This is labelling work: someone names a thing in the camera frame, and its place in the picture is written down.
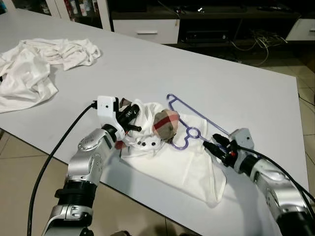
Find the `drawer handle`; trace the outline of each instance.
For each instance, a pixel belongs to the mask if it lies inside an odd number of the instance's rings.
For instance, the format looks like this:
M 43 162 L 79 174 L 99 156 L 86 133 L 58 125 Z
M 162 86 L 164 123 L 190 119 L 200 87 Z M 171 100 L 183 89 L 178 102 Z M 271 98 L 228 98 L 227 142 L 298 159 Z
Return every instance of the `drawer handle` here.
M 137 34 L 158 34 L 157 30 L 139 30 Z

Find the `purple hanger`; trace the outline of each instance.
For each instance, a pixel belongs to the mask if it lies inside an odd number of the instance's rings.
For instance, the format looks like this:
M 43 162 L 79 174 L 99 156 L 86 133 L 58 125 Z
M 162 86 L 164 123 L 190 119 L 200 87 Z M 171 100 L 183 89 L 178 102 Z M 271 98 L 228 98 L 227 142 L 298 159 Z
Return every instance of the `purple hanger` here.
M 211 125 L 213 125 L 215 128 L 217 128 L 218 130 L 220 130 L 221 132 L 223 132 L 224 134 L 228 135 L 229 133 L 227 131 L 225 131 L 224 129 L 222 129 L 220 126 L 218 126 L 217 124 L 215 124 L 214 122 L 212 122 L 211 120 L 209 120 L 208 118 L 206 118 L 204 115 L 202 115 L 201 113 L 199 113 L 198 111 L 196 111 L 194 108 L 192 108 L 190 105 L 188 105 L 186 102 L 184 102 L 183 100 L 179 99 L 177 96 L 173 95 L 173 94 L 168 94 L 166 96 L 166 99 L 169 100 L 170 97 L 174 97 L 174 99 L 172 99 L 171 101 L 168 102 L 168 106 L 172 111 L 175 111 L 173 108 L 172 103 L 175 101 L 179 101 L 180 103 L 182 103 L 184 106 L 186 106 L 188 109 L 190 109 L 191 111 L 193 111 L 194 113 L 196 113 L 198 116 L 200 116 L 201 118 L 205 119 L 207 122 L 209 122 Z M 185 150 L 188 147 L 188 138 L 193 138 L 193 139 L 202 139 L 203 141 L 208 141 L 207 139 L 205 139 L 204 137 L 201 136 L 201 132 L 199 129 L 197 129 L 196 127 L 191 127 L 188 126 L 181 118 L 179 118 L 180 123 L 182 123 L 185 127 L 186 127 L 186 137 L 185 139 L 185 145 L 182 147 L 178 147 L 176 146 L 173 141 L 171 142 L 171 145 L 176 148 L 177 150 Z M 196 131 L 197 135 L 193 135 L 190 133 L 190 131 Z

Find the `tile floor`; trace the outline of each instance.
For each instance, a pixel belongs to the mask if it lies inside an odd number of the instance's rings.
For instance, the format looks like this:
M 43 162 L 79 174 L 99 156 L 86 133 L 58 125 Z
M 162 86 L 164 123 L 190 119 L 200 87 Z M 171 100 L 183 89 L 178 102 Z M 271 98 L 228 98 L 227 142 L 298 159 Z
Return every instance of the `tile floor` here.
M 298 59 L 271 59 L 262 68 L 297 77 L 300 95 L 314 103 L 315 75 Z M 300 111 L 310 191 L 315 195 L 315 107 L 300 100 Z M 1 138 L 1 235 L 26 234 L 29 196 L 46 157 L 41 151 L 7 133 Z M 52 206 L 57 203 L 53 196 L 56 189 L 62 188 L 65 174 L 66 165 L 58 160 L 53 160 L 48 166 L 35 201 L 34 236 L 41 234 Z M 178 236 L 189 232 L 104 185 L 97 190 L 91 229 L 96 236 L 109 236 L 122 229 L 128 229 L 133 236 Z

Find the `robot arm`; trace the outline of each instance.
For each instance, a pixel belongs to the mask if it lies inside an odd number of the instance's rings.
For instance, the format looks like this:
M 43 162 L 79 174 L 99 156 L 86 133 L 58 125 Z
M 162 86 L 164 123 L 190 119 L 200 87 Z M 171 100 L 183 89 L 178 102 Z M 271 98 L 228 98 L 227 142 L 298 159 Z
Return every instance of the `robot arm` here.
M 118 111 L 118 99 L 100 96 L 97 113 L 102 128 L 94 130 L 78 145 L 71 158 L 63 189 L 55 193 L 59 198 L 53 207 L 43 236 L 92 236 L 88 226 L 92 223 L 93 201 L 103 170 L 103 163 L 115 150 L 129 130 L 141 127 L 129 123 L 137 116 L 139 107 L 130 105 Z
M 213 138 L 221 148 L 204 142 L 206 150 L 218 157 L 225 166 L 232 167 L 239 174 L 245 173 L 257 185 L 283 236 L 315 235 L 314 219 L 290 179 L 271 162 L 239 149 L 239 145 L 253 149 L 248 129 L 234 131 L 229 135 L 231 141 L 218 134 Z

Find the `white table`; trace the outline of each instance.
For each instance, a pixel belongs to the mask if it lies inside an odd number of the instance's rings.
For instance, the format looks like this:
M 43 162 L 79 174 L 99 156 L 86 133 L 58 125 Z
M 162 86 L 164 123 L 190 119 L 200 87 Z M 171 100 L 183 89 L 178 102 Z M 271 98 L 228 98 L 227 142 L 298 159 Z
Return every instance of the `white table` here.
M 93 66 L 52 67 L 59 92 L 48 102 L 0 114 L 0 128 L 50 153 L 78 114 L 100 94 L 166 104 L 173 93 L 232 132 L 250 129 L 255 149 L 274 158 L 304 187 L 307 172 L 294 77 L 187 52 L 29 11 L 0 16 L 0 52 L 32 38 L 89 38 L 102 50 Z M 68 163 L 78 142 L 96 127 L 95 110 L 76 125 L 55 157 Z M 205 236 L 271 236 L 277 232 L 263 196 L 243 175 L 223 168 L 221 203 L 208 208 L 141 174 L 117 157 L 101 181 Z

